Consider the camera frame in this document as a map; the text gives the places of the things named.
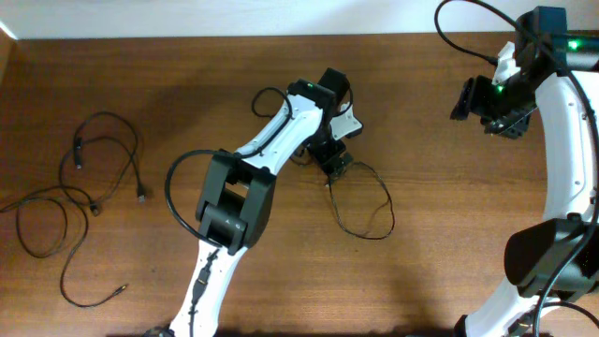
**green light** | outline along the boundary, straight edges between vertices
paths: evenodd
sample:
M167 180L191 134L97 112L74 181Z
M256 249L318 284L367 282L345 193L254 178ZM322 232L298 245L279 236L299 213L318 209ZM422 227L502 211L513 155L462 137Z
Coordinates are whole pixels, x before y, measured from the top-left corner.
M578 47L580 47L580 42L578 42L578 41L575 41L575 40L568 41L568 47L569 47L571 50L575 51L575 50L577 50L577 49L578 49Z

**wooden table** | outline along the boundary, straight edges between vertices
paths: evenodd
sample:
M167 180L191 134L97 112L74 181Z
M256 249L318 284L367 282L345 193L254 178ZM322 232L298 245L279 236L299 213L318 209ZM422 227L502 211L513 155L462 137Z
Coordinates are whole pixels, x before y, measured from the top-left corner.
M452 35L494 54L510 34ZM141 176L153 198L138 204L131 177L103 213L66 275L79 301L121 296L89 310L58 289L67 250L36 260L22 250L14 214L0 216L0 334L129 336L169 322L182 305L197 241L165 204L170 163L192 149L237 149L266 123L250 111L265 86L317 81L327 67L348 75L361 136L347 143L358 160L387 181L398 218L393 235L366 242L337 226L324 186L311 166L287 164L279 175L270 222L237 268L220 327L242 332L366 333L452 328L476 310L504 277L503 253L513 233L540 222L546 163L542 124L513 141L483 134L476 118L449 120L469 77L492 76L485 62L449 48L436 35L346 37L152 38L20 41L0 92L1 198L13 200L56 183L58 163L75 127L97 110L117 112L143 136ZM275 109L274 98L262 109ZM84 137L130 137L98 122ZM85 167L67 162L67 181L101 194L123 153L111 145L84 152ZM173 181L173 197L195 223L208 157L191 159ZM359 170L338 186L348 226L364 229L384 194ZM61 226L55 209L23 213L32 245L48 245ZM80 235L73 216L68 239ZM389 217L376 215L372 234ZM596 298L579 302L599 312ZM557 336L591 336L591 322L560 311L543 319Z

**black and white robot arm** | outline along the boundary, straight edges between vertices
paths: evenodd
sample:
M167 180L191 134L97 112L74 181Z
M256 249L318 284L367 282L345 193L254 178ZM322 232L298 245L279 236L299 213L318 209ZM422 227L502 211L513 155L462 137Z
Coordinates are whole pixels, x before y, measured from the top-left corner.
M598 40L566 35L565 10L538 7L519 19L567 63L592 109L599 108ZM476 312L464 315L457 337L520 336L533 324L539 292L558 264L573 251L595 208L597 167L592 131L572 81L520 34L499 54L493 80L466 81L451 118L481 117L485 132L517 139L538 108L545 130L548 195L543 223L513 235L504 254L506 277ZM571 262L557 279L546 303L573 302L599 287L595 243ZM545 307L545 315L557 306Z
M342 155L345 147L340 138L359 134L362 124L347 104L342 106L346 112L339 113L348 90L345 75L333 69L328 69L319 83L292 83L286 93L290 105L284 102L268 125L237 150L237 158L212 158L197 205L201 240L196 268L183 306L165 333L190 336L192 324L193 336L215 334L233 272L262 235L276 176L296 149L304 146L327 174L341 174L349 164ZM245 198L228 190L227 183L246 186Z

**robotic arm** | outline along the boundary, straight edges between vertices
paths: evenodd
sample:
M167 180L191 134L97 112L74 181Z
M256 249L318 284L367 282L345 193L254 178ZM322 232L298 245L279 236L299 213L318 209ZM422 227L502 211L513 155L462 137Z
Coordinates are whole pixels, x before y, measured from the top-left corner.
M181 310L169 330L159 333L176 337L215 334L235 267L264 232L276 176L298 147L303 145L329 176L343 174L352 158L344 154L340 138L354 137L363 127L351 103L339 113L349 89L345 75L333 69L318 83L299 80L290 84L286 93L290 104L284 102L269 124L237 150L243 159L212 158L196 211L201 223L197 265ZM248 156L259 149L259 154ZM227 189L227 183L246 186L246 197Z
M599 108L598 40L567 36L563 8L538 7L519 23L577 70L574 76L593 108ZM451 118L465 120L471 112L481 117L486 133L517 139L539 108L547 150L547 203L544 223L510 238L504 254L506 277L478 311L461 318L454 329L458 337L520 336L528 330L539 291L580 241L595 207L596 149L574 85L522 35L516 46L508 42L499 56L493 80L479 76L466 81ZM567 266L547 303L573 302L599 288L598 241L595 235ZM556 308L544 308L541 315Z

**white backdrop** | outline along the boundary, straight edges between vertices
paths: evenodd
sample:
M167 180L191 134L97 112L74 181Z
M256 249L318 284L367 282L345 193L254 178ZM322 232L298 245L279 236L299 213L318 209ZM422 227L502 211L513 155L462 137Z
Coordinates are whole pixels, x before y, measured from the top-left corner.
M0 0L17 38L210 37L432 32L441 0ZM516 19L566 7L570 29L599 29L599 0L486 0ZM508 31L481 7L449 4L447 31Z

